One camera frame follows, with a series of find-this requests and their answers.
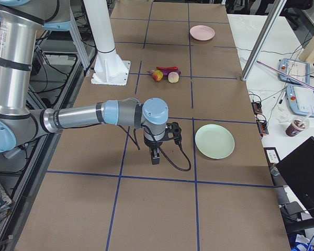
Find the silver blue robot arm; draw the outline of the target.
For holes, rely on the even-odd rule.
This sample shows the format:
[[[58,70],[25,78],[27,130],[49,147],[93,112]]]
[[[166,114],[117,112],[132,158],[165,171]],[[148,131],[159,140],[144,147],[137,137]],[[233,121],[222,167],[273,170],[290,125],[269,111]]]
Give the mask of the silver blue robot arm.
[[[159,163],[170,128],[162,99],[127,98],[59,110],[26,107],[36,33],[42,28],[68,30],[69,1],[0,1],[0,18],[0,153],[63,129],[113,124],[143,129],[151,161]]]

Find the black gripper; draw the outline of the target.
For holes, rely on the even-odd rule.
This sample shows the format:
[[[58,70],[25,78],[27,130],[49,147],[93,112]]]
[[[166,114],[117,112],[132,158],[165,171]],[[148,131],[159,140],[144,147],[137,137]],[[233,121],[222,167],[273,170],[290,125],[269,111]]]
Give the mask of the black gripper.
[[[151,163],[152,165],[158,165],[160,163],[160,152],[159,148],[163,141],[153,141],[149,140],[145,136],[143,137],[144,143],[147,147],[150,148],[150,155],[151,155]]]

